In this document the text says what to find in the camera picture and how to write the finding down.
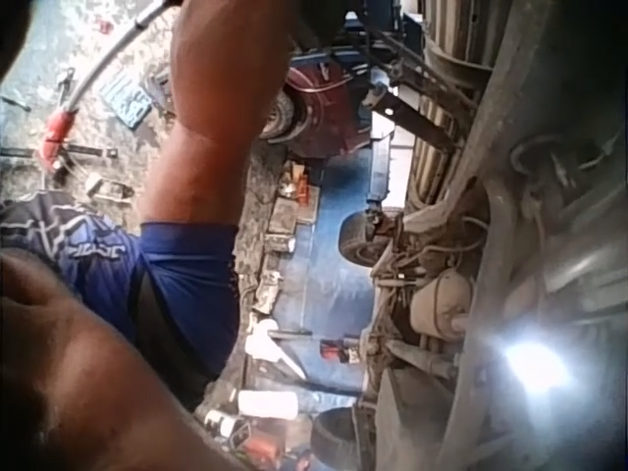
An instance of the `bright light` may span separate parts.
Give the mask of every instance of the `bright light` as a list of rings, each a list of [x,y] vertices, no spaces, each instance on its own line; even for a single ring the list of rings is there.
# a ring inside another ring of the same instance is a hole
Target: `bright light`
[[[505,352],[512,371],[529,393],[564,386],[569,374],[562,360],[540,343],[519,343]]]

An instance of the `wheel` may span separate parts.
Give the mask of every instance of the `wheel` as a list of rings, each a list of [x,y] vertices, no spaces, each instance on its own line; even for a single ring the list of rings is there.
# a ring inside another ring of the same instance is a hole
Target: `wheel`
[[[358,470],[357,440],[350,407],[326,410],[314,419],[310,449],[316,459],[332,469]]]
[[[384,211],[387,216],[395,217],[399,210],[387,209]],[[362,267],[373,267],[380,259],[386,246],[389,244],[389,238],[376,235],[373,240],[366,239],[366,213],[358,211],[347,216],[340,226],[340,235],[338,239],[338,250],[345,260],[360,265]]]
[[[294,103],[285,91],[280,91],[266,121],[260,138],[272,139],[286,133],[294,118]]]

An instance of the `red hose fitting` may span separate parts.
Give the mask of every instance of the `red hose fitting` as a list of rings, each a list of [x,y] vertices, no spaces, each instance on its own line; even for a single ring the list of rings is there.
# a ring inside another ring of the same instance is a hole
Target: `red hose fitting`
[[[36,155],[44,169],[49,172],[55,170],[53,166],[57,161],[59,149],[72,130],[76,115],[76,112],[59,108],[48,118],[46,134]]]

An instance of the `sleeve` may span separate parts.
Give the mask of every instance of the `sleeve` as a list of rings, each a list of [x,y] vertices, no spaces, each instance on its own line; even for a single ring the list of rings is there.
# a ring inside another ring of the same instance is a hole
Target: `sleeve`
[[[236,343],[236,233],[235,226],[214,224],[148,223],[141,228],[144,275],[136,343],[188,408],[220,376]]]

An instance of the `person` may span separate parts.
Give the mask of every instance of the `person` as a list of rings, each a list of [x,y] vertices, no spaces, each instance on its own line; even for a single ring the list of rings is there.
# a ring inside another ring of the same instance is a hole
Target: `person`
[[[0,77],[24,42],[28,3],[0,9]],[[61,191],[3,203],[3,460],[232,469],[181,404],[202,400],[236,341],[249,147],[285,79],[291,26],[289,0],[183,2],[177,122],[147,176],[140,236]]]

